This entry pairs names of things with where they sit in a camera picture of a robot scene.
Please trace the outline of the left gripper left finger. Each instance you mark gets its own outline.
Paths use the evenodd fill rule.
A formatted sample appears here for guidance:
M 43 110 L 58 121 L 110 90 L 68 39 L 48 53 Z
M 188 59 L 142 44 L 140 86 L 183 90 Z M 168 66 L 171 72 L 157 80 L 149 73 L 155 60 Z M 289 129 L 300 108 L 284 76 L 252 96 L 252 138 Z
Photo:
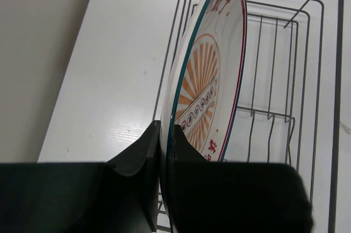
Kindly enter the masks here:
M 109 182 L 112 228 L 117 232 L 155 232 L 157 225 L 160 121 L 107 161 L 114 179 Z

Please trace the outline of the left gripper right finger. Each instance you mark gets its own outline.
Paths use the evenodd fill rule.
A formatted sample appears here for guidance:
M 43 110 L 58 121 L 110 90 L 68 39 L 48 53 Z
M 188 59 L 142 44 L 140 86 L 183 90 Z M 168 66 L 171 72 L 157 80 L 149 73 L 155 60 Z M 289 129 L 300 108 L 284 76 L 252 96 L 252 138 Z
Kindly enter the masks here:
M 208 162 L 174 128 L 169 156 L 169 218 L 172 232 L 216 231 L 217 164 Z

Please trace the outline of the orange sunburst plate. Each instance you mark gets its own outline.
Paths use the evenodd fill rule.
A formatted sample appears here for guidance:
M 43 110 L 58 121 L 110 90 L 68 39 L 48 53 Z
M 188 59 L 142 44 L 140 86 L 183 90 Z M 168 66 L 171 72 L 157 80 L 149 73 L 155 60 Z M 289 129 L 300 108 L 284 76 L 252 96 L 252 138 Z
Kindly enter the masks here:
M 179 129 L 201 160 L 222 162 L 234 124 L 245 63 L 246 0 L 200 0 L 174 59 L 161 112 L 160 183 L 173 220 L 171 161 Z

